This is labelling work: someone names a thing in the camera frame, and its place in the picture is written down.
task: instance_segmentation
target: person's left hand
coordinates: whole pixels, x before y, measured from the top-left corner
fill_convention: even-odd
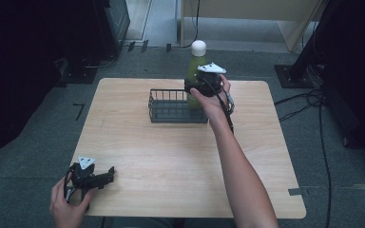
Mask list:
[[[56,228],[76,228],[80,227],[83,221],[88,204],[93,198],[97,189],[87,191],[84,200],[78,205],[67,203],[64,198],[64,179],[59,180],[51,189],[51,205],[49,211],[52,214]]]

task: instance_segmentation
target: black device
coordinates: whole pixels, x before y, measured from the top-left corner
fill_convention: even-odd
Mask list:
[[[195,87],[203,96],[213,97],[221,92],[221,76],[213,72],[200,71],[197,75],[198,81],[191,83],[184,80],[184,91],[191,93],[192,87]]]
[[[67,182],[67,177],[69,173],[72,173],[71,186],[64,186],[64,198],[67,202],[69,202],[70,197],[76,190],[81,189],[82,198],[81,201],[85,198],[85,195],[88,190],[93,188],[103,189],[105,185],[114,182],[114,174],[115,169],[112,166],[107,173],[94,175],[94,163],[91,164],[86,169],[82,169],[80,163],[75,162],[65,174],[65,182]]]

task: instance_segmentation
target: bottle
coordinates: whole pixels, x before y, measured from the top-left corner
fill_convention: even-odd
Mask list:
[[[198,67],[206,65],[205,59],[206,43],[201,40],[197,40],[191,45],[191,60],[188,65],[187,80],[191,84],[197,84],[197,75],[199,73]],[[187,93],[188,105],[192,108],[200,108],[201,104],[191,94]]]

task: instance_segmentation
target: gray carpet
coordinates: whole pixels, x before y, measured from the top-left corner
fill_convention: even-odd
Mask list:
[[[92,85],[55,87],[29,120],[22,134],[0,150],[0,227],[52,227],[50,188],[66,172],[100,79],[185,77],[189,50],[136,47],[99,69]],[[296,54],[209,50],[209,62],[225,67],[230,80],[263,80],[275,101],[310,89],[282,89],[275,64],[292,64]],[[80,106],[85,104],[78,121]],[[277,106],[279,116],[307,105],[295,100]],[[365,227],[365,150],[344,148],[342,134],[328,106],[322,109],[327,158],[332,175],[331,227]],[[307,216],[280,219],[280,227],[324,227],[328,181],[321,151],[318,108],[306,109],[281,127],[302,190]],[[100,227],[87,217],[83,227]]]

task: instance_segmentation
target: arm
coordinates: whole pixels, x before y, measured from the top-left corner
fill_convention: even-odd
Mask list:
[[[64,198],[64,184],[65,180],[61,179],[52,187],[49,211],[52,214],[56,228],[77,228],[82,224],[85,210],[96,189],[88,190],[84,200],[78,206],[74,206],[67,203]]]
[[[229,91],[230,83],[223,75],[221,81],[224,90]],[[237,226],[278,227],[265,187],[231,132],[219,100],[215,96],[204,97],[195,88],[191,93],[202,104],[214,131],[226,193]],[[226,101],[223,92],[221,97]]]

